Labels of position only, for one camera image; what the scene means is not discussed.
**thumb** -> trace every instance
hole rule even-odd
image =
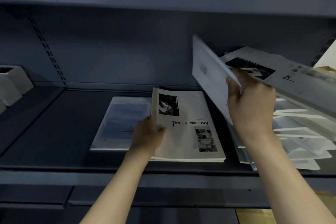
[[[167,132],[167,128],[166,127],[163,127],[163,128],[159,129],[159,133],[162,134],[163,137],[166,135],[166,132]]]
[[[227,97],[227,105],[232,106],[237,103],[240,97],[239,85],[231,78],[226,78],[226,83],[229,89],[229,94]]]

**person's left hand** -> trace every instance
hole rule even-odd
[[[166,128],[157,130],[152,117],[148,116],[136,125],[131,149],[144,150],[150,156],[153,156],[155,150],[161,145],[166,130]]]

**hand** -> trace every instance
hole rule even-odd
[[[273,135],[272,121],[275,89],[265,85],[240,69],[232,69],[241,84],[226,78],[229,88],[227,105],[230,117],[244,144],[253,144]]]
[[[167,129],[156,129],[152,117],[148,116],[139,121],[134,132],[131,149],[144,150],[152,157],[155,150],[161,145]]]

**stack of books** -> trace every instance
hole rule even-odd
[[[192,74],[227,120],[239,161],[250,164],[253,170],[256,166],[233,126],[225,102],[225,78],[232,78],[240,86],[231,67],[245,70],[276,89],[274,133],[298,169],[319,170],[315,159],[331,158],[328,151],[336,150],[336,79],[250,47],[218,57],[198,36],[193,36]]]

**perforated metal strip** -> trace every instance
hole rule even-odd
[[[61,81],[63,82],[63,85],[65,87],[68,87],[67,80],[64,77],[64,75],[63,75],[63,73],[61,71],[60,66],[57,64],[57,61],[56,61],[53,53],[51,52],[51,49],[50,49],[49,45],[47,44],[46,39],[44,38],[44,36],[42,35],[42,32],[40,31],[39,27],[37,26],[36,21],[34,20],[34,18],[32,16],[32,13],[28,9],[27,9],[27,13],[28,13],[28,20],[30,21],[32,27],[34,28],[34,31],[35,31],[37,37],[39,38],[39,40],[40,40],[40,42],[41,42],[41,44],[42,44],[42,46],[43,46],[46,54],[48,55],[48,58],[52,62],[53,67],[56,69],[57,74],[59,75]]]
[[[336,32],[334,32],[332,37],[326,41],[324,46],[322,46],[319,54],[315,56],[314,60],[309,64],[309,66],[313,67],[317,63],[317,61],[323,56],[323,54],[327,51],[327,49],[335,41],[335,39],[336,39]]]

